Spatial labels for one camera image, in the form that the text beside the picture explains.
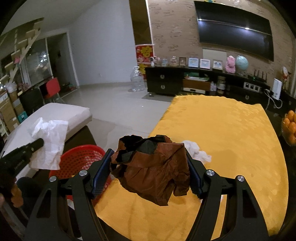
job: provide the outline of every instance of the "globe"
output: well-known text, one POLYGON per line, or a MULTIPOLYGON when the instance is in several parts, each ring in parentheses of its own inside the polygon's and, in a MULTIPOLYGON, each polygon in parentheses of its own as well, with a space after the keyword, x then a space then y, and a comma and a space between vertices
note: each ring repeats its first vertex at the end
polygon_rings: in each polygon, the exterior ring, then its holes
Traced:
POLYGON ((249 62, 244 56, 237 56, 237 59, 235 60, 235 65, 238 69, 246 71, 249 67, 249 62))

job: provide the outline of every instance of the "brown cloth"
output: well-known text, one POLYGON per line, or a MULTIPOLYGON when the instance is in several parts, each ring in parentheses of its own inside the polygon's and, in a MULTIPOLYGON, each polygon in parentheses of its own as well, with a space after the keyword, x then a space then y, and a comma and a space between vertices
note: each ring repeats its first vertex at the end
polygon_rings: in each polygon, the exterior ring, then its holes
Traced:
POLYGON ((159 206, 168 205, 173 191, 184 196, 189 190, 184 144, 173 143, 167 136, 122 137, 111 159, 111 173, 126 190, 159 206))

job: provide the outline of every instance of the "fruit bowl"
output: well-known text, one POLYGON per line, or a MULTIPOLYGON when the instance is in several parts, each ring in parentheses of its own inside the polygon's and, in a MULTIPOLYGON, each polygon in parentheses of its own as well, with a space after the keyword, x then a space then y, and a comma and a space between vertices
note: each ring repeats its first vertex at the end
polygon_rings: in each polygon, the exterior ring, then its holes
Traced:
POLYGON ((289 111, 281 122, 281 132, 289 146, 296 146, 296 123, 294 119, 296 120, 296 115, 293 111, 289 111))

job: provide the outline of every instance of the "red poster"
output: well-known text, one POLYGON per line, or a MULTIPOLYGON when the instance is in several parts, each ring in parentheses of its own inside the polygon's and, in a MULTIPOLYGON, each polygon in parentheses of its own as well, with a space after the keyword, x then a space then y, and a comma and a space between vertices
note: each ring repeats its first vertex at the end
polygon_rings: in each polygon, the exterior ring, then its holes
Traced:
POLYGON ((153 53, 152 44, 136 45, 137 62, 141 73, 144 75, 144 79, 146 79, 145 67, 150 66, 149 58, 154 56, 153 53))

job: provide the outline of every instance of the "pink stuffed toy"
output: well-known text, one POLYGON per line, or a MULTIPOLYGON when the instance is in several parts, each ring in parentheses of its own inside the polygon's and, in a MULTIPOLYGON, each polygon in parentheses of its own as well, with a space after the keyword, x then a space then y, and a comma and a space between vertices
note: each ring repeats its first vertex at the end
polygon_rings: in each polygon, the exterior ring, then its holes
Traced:
POLYGON ((229 56, 226 62, 226 72, 228 73, 235 73, 235 58, 233 56, 229 56))

